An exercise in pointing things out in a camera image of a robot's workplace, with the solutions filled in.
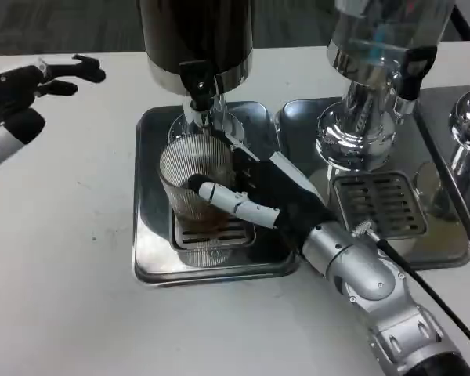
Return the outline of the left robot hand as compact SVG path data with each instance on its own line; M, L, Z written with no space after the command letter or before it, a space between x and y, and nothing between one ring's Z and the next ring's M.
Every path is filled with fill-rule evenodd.
M106 79L100 62L75 54L69 63L35 63L0 72L0 165L35 140L45 119L32 108L43 96L73 96L78 86L65 78L99 84Z

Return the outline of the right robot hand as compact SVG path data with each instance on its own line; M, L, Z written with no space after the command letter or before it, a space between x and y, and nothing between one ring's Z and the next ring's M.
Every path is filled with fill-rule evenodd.
M212 135L231 153L236 186L242 191L233 191L205 174L192 174L187 186L204 201L245 222L277 230L299 247L313 230L338 220L282 153L261 159L225 132Z

